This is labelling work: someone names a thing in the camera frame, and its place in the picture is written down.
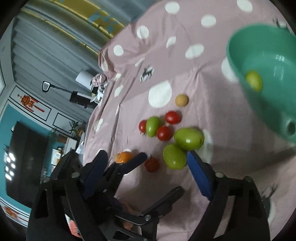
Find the teal plastic bowl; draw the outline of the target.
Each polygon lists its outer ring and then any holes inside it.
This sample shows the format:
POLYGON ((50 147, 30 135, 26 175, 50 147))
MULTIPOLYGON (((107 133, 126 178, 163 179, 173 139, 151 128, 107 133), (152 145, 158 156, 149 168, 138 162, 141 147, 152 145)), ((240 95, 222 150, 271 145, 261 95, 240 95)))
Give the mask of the teal plastic bowl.
POLYGON ((268 128, 295 142, 295 35, 272 25, 247 25, 230 37, 226 54, 251 109, 268 128), (261 76, 262 92, 248 85, 249 71, 261 76))

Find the small green fruit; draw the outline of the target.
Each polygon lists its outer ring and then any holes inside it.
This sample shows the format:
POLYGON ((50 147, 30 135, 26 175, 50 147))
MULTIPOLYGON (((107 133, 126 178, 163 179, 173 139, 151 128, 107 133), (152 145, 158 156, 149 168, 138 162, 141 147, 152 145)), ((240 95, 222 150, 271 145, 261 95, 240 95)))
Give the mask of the small green fruit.
POLYGON ((263 82, 261 76, 256 71, 249 71, 245 79, 252 90, 262 92, 263 82))
POLYGON ((159 125, 160 125, 160 119, 158 116, 152 116, 147 120, 146 132, 150 138, 156 135, 159 125))

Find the beige round fruit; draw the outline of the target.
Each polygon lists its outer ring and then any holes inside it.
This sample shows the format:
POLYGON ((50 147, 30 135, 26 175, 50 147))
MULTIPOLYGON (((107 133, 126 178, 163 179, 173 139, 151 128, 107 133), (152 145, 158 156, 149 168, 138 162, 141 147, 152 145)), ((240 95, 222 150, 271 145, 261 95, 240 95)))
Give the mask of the beige round fruit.
POLYGON ((184 107, 188 104, 189 102, 189 97, 185 94, 179 94, 176 98, 175 98, 175 104, 178 107, 184 107))

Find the pink polka dot cloth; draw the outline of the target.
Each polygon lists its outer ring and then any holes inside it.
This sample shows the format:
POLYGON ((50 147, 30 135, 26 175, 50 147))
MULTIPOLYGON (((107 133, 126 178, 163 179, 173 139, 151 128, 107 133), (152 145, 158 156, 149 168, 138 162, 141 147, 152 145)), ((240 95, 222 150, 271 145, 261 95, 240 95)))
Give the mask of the pink polka dot cloth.
POLYGON ((174 129, 201 129, 203 161, 228 177, 253 178, 270 202, 270 236, 276 237, 295 209, 295 154, 251 110, 226 57, 238 28, 274 20, 286 22, 270 1, 154 4, 99 52, 109 83, 89 119, 83 162, 100 150, 111 161, 123 151, 162 160, 166 142, 143 136, 138 125, 176 110, 176 97, 185 94, 189 103, 174 129))

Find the dark red tomato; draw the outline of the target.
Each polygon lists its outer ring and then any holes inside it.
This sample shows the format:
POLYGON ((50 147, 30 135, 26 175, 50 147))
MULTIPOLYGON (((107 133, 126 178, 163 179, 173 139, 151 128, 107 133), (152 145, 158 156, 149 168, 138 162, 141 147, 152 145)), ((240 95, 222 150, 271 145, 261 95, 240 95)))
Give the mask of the dark red tomato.
POLYGON ((154 173, 158 171, 158 169, 160 168, 159 160, 154 157, 151 157, 145 161, 144 167, 149 173, 154 173))

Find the red cherry tomato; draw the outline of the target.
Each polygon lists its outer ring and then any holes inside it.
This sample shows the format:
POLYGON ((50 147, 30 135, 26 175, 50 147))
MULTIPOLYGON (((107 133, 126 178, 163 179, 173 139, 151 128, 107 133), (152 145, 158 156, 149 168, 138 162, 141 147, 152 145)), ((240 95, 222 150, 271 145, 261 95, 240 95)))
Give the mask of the red cherry tomato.
POLYGON ((141 134, 145 135, 147 133, 146 130, 146 124, 147 124, 147 120, 142 120, 140 121, 140 123, 138 124, 138 130, 140 131, 141 134))
POLYGON ((167 126, 160 126, 158 129, 157 129, 157 138, 160 140, 160 141, 169 141, 171 138, 172 138, 173 134, 170 130, 169 127, 167 126))
POLYGON ((176 111, 168 111, 165 114, 165 121, 172 125, 180 123, 181 120, 182 120, 182 117, 176 111))

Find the grey curtain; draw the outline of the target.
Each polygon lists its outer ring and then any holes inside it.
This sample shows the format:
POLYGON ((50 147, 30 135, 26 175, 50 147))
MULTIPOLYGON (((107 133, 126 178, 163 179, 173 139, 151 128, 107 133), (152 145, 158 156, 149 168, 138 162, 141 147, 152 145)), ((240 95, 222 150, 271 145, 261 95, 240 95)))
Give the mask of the grey curtain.
POLYGON ((87 121, 92 109, 69 101, 61 90, 42 91, 43 81, 74 90, 81 70, 97 74, 97 53, 152 1, 28 1, 16 16, 11 60, 23 89, 70 117, 87 121))

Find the white floor lamp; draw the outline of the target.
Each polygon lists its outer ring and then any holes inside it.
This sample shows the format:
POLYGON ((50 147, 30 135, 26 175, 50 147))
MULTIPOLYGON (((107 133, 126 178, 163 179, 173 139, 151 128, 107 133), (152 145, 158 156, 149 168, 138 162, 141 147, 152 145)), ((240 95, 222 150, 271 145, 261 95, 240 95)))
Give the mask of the white floor lamp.
POLYGON ((81 70, 79 74, 75 78, 75 84, 78 84, 75 86, 76 88, 74 90, 66 89, 57 85, 54 85, 50 83, 49 81, 43 81, 42 83, 42 91, 44 93, 49 92, 50 89, 57 89, 61 90, 65 93, 70 94, 69 101, 80 105, 84 107, 85 109, 91 108, 95 109, 97 106, 97 103, 93 99, 93 92, 92 92, 92 85, 91 80, 93 78, 93 75, 87 72, 86 70, 81 70))

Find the orange fruit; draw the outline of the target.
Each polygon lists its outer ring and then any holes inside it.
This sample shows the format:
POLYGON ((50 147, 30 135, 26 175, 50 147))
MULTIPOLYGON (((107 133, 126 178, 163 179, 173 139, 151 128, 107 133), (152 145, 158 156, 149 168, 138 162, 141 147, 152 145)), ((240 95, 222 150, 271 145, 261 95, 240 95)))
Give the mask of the orange fruit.
POLYGON ((118 164, 127 163, 134 157, 132 152, 124 151, 115 156, 115 162, 118 164))

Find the black television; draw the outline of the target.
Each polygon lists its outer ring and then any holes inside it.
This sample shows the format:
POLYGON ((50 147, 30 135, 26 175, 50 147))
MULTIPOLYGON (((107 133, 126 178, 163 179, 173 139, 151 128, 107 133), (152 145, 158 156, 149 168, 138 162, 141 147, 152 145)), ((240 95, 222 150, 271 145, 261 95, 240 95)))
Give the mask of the black television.
POLYGON ((7 172, 13 176, 6 179, 6 194, 28 208, 39 190, 48 143, 46 136, 16 123, 9 145, 9 154, 15 160, 8 164, 7 172))

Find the pile of clothes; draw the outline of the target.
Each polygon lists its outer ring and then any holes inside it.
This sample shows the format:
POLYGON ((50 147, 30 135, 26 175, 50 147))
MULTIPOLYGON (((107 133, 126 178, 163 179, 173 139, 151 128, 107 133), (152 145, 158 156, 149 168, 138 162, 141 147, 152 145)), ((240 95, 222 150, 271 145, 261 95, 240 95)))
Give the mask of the pile of clothes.
POLYGON ((102 101, 107 85, 107 76, 103 73, 99 73, 92 78, 90 82, 92 95, 91 102, 99 104, 102 101))

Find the large green fruit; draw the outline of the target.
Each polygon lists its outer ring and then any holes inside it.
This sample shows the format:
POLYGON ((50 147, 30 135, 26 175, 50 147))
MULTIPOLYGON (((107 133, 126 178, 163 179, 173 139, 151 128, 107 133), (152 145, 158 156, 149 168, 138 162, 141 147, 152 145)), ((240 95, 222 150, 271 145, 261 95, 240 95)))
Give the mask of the large green fruit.
POLYGON ((186 153, 176 144, 168 144, 163 150, 166 165, 173 170, 180 170, 186 165, 186 153))
POLYGON ((175 143, 183 150, 199 150, 204 144, 204 134, 195 128, 180 128, 174 134, 175 143))

